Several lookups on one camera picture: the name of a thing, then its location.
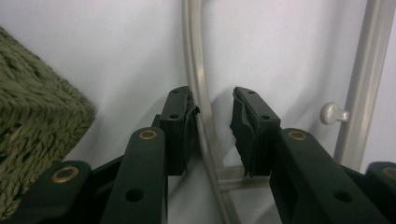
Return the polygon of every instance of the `gray metal rod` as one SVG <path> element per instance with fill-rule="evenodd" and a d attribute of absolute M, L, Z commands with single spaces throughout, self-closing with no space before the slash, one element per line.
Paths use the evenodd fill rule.
<path fill-rule="evenodd" d="M 364 156 L 375 98 L 385 61 L 395 0 L 369 0 L 346 98 L 348 122 L 342 123 L 334 159 L 359 171 Z"/>
<path fill-rule="evenodd" d="M 201 0 L 183 0 L 183 44 L 189 87 L 201 113 L 196 116 L 200 147 L 223 223 L 240 223 L 230 192 L 221 192 L 216 169 L 224 168 L 212 119 L 202 52 Z"/>

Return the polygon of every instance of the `woven basket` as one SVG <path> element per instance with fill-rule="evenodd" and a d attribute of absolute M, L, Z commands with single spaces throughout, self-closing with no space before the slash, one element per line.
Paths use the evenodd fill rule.
<path fill-rule="evenodd" d="M 0 219 L 92 121 L 87 99 L 0 27 Z"/>

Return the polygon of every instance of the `white knob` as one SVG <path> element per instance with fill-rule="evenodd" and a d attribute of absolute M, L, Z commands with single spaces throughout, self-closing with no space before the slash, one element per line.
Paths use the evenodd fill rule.
<path fill-rule="evenodd" d="M 320 110 L 320 120 L 324 124 L 332 124 L 336 121 L 347 122 L 349 112 L 340 110 L 334 102 L 329 102 Z"/>

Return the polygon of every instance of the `metal frame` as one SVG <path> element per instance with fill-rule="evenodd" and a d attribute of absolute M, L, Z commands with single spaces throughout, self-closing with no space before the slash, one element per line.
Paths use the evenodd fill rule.
<path fill-rule="evenodd" d="M 336 161 L 355 170 L 361 167 L 389 42 L 395 3 L 394 0 L 367 2 L 357 58 L 346 100 L 346 110 L 350 118 L 341 126 L 334 153 Z M 201 0 L 183 0 L 182 12 L 186 69 L 194 102 L 201 108 L 201 114 L 196 118 L 207 175 L 223 222 L 240 223 L 228 190 L 268 186 L 268 179 L 246 181 L 239 177 L 244 172 L 243 167 L 224 167 L 205 81 Z"/>

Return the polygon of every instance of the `white wall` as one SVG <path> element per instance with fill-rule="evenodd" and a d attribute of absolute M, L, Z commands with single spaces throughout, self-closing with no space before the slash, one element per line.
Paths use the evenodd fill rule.
<path fill-rule="evenodd" d="M 329 101 L 345 104 L 364 9 L 352 0 L 204 1 L 205 70 L 227 164 L 240 164 L 229 129 L 235 86 L 258 92 L 283 128 L 308 130 L 333 153 L 339 124 L 321 124 L 318 113 Z M 123 154 L 167 93 L 187 85 L 180 1 L 1 1 L 0 25 L 95 106 L 94 124 L 68 156 L 93 168 Z M 364 167 L 396 161 L 395 30 Z M 202 162 L 194 157 L 190 167 L 170 178 L 169 223 L 220 223 Z M 269 189 L 233 196 L 243 223 L 279 222 Z"/>

